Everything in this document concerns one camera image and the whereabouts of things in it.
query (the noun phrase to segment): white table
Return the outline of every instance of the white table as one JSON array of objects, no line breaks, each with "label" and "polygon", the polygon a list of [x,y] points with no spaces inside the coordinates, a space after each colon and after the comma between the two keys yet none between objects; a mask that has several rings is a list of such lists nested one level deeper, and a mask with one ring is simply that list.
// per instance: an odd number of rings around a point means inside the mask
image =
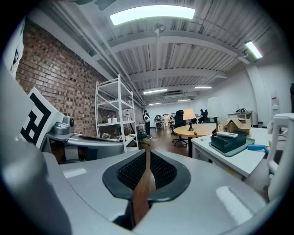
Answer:
[{"label": "white table", "polygon": [[155,130],[156,130],[156,131],[158,131],[158,130],[157,130],[157,125],[156,125],[156,123],[162,123],[162,125],[163,125],[163,127],[164,127],[164,130],[166,129],[165,121],[155,121]]},{"label": "white table", "polygon": [[145,124],[136,124],[136,127],[143,127],[143,131],[145,131]]},{"label": "white table", "polygon": [[252,124],[252,110],[247,111],[247,112],[236,112],[236,113],[231,113],[228,114],[228,117],[231,118],[231,116],[237,116],[238,118],[245,118],[245,119],[250,119],[251,124]]},{"label": "white table", "polygon": [[[264,157],[264,151],[244,150],[232,157],[226,157],[217,150],[209,146],[211,142],[210,135],[192,139],[192,157],[205,160],[210,159],[214,164],[229,171],[239,179],[248,177]],[[267,129],[251,128],[250,137],[255,139],[257,145],[269,145],[271,134],[267,133]]]}]

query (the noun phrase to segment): remote control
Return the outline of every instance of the remote control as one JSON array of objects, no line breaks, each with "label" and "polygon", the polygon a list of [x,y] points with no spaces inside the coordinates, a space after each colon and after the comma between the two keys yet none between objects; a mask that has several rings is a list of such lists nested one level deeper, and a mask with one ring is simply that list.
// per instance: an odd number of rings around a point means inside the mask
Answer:
[{"label": "remote control", "polygon": [[230,138],[236,138],[238,136],[238,134],[230,133],[230,132],[224,132],[224,131],[216,132],[216,134],[219,135],[219,136],[230,137]]}]

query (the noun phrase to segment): round wooden table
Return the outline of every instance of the round wooden table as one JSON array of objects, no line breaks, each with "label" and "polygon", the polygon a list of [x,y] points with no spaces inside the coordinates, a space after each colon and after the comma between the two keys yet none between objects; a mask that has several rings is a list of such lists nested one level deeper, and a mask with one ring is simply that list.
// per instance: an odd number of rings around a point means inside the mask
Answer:
[{"label": "round wooden table", "polygon": [[[223,125],[219,124],[220,131],[223,131]],[[197,135],[194,134],[195,130],[189,131],[189,125],[177,127],[174,129],[174,133],[180,136],[188,137],[188,156],[192,157],[192,138],[202,137],[209,135],[215,129],[215,123],[203,123],[203,124],[193,124],[193,129],[196,130]]]}]

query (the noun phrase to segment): white metal shelving unit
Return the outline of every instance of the white metal shelving unit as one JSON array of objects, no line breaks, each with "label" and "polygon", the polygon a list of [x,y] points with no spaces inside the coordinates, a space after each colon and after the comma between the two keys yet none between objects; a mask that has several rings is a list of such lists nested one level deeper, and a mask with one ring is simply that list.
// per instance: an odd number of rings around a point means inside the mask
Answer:
[{"label": "white metal shelving unit", "polygon": [[[111,100],[105,99],[103,96],[101,96],[100,93],[103,93],[107,95],[108,97],[111,97]],[[122,100],[124,97],[131,98],[132,105],[129,105],[125,101]],[[99,123],[98,120],[98,108],[112,110],[112,111],[118,111],[119,112],[119,121],[116,123]],[[122,110],[124,109],[131,109],[134,112],[134,120],[131,121],[123,121],[123,113]],[[136,118],[135,118],[135,111],[134,111],[134,96],[133,92],[129,91],[126,86],[121,82],[120,74],[119,77],[113,80],[109,80],[104,83],[98,83],[96,82],[96,95],[95,95],[95,122],[96,122],[96,133],[97,136],[100,137],[99,127],[102,126],[112,126],[112,125],[120,125],[121,130],[121,136],[119,140],[122,140],[124,144],[124,152],[127,151],[133,151],[138,149],[138,139],[136,138],[136,144],[137,147],[127,147],[127,145],[133,141],[133,139],[137,136],[137,130],[136,130]],[[133,123],[134,124],[134,131],[135,136],[125,136],[124,135],[124,125]]]}]

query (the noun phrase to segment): floor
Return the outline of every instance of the floor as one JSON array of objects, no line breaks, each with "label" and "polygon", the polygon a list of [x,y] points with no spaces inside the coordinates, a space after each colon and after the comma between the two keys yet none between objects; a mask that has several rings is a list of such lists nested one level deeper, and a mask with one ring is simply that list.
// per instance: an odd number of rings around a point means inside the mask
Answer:
[{"label": "floor", "polygon": [[[152,149],[161,149],[169,151],[172,153],[181,154],[188,156],[188,148],[185,147],[184,143],[177,143],[176,146],[172,143],[173,139],[179,138],[176,135],[171,134],[171,129],[167,128],[166,130],[156,131],[155,128],[151,128],[150,134],[157,141],[145,141],[149,143],[150,146],[142,145],[142,149],[146,149],[146,171],[143,174],[139,184],[133,192],[133,208],[134,208],[134,219],[135,224],[138,224],[141,219],[146,215],[149,210],[147,203],[149,193],[156,190],[155,180],[150,170],[150,150]],[[266,201],[267,198],[267,187],[266,182],[268,179],[268,167],[266,164],[266,159],[263,159],[253,173],[245,179],[245,183],[250,185],[258,193],[260,193]]]},{"label": "floor", "polygon": [[188,156],[188,148],[185,147],[184,143],[177,143],[176,146],[172,143],[173,139],[179,138],[177,135],[171,134],[171,129],[167,128],[166,130],[156,131],[155,128],[150,129],[150,134],[157,141],[145,141],[149,143],[148,145],[142,145],[142,149],[146,149],[146,171],[143,174],[139,184],[133,192],[133,208],[134,208],[134,217],[135,224],[138,224],[141,219],[146,215],[149,210],[147,203],[149,193],[156,190],[155,180],[150,170],[150,150],[152,149],[161,149],[168,152],[173,152]]}]

